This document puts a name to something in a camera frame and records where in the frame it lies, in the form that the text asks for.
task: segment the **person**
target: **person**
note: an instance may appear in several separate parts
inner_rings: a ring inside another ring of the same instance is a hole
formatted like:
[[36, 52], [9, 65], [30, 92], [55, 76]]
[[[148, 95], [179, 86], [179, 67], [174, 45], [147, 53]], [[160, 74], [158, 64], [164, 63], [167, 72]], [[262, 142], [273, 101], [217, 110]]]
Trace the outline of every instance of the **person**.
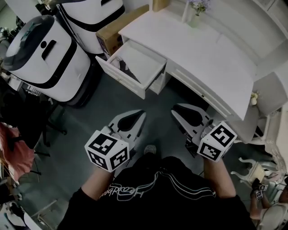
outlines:
[[97, 168], [70, 199], [58, 230], [255, 229], [223, 160], [204, 159], [203, 178], [176, 157], [159, 159], [149, 145], [131, 168], [113, 175]]
[[258, 208], [256, 191], [251, 193], [250, 202], [250, 217], [253, 220], [260, 221], [261, 230], [274, 230], [278, 228], [288, 228], [285, 224], [288, 220], [288, 188], [287, 186], [282, 191], [279, 202], [271, 205], [263, 194], [261, 199], [263, 208]]

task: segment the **shoe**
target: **shoe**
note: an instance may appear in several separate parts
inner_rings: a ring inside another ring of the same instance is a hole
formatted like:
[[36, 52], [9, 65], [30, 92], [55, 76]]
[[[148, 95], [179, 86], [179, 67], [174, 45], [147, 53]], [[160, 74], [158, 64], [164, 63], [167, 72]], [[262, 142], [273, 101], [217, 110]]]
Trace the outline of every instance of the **shoe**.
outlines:
[[144, 154], [146, 153], [153, 153], [153, 154], [156, 154], [156, 146], [154, 145], [147, 145], [144, 149]]

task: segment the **white cabinet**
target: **white cabinet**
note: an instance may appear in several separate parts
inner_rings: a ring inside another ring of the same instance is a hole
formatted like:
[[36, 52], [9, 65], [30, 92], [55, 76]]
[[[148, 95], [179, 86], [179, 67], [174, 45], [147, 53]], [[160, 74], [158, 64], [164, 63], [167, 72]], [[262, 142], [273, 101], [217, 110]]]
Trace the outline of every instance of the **white cabinet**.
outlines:
[[211, 105], [217, 112], [219, 112], [224, 118], [231, 118], [232, 113], [229, 108], [223, 106], [224, 102], [221, 102], [213, 92], [210, 92], [203, 84], [197, 80], [191, 73], [177, 65], [171, 60], [167, 61], [166, 65], [167, 73], [178, 79], [184, 85], [193, 90], [196, 94], [201, 96], [209, 105]]
[[[157, 77], [164, 72], [167, 60], [152, 50], [128, 40], [107, 61], [96, 57], [103, 70], [127, 87], [129, 90], [145, 99], [145, 91]], [[123, 60], [130, 74], [120, 70], [119, 60]]]

